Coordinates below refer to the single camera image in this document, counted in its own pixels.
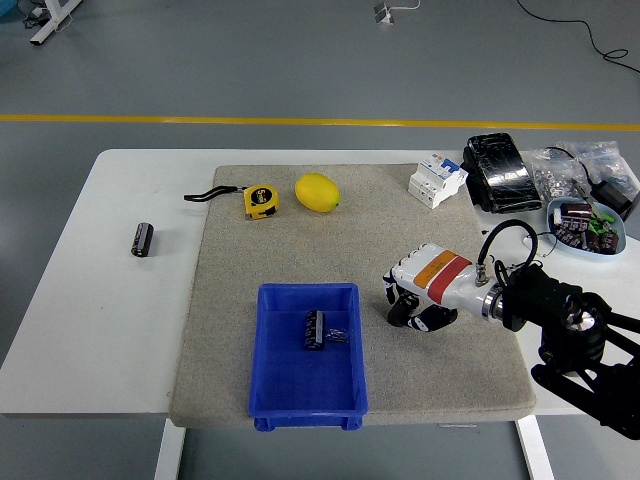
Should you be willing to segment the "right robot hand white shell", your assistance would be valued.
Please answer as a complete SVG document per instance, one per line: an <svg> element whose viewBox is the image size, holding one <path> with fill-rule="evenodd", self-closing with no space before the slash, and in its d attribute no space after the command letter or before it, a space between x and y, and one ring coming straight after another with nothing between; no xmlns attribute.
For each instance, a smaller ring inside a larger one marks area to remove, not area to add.
<svg viewBox="0 0 640 480"><path fill-rule="evenodd" d="M464 310L490 318L492 284L476 284L476 267L459 254L423 244L394 264L383 276L391 309L387 322L422 332L440 330Z"/></svg>

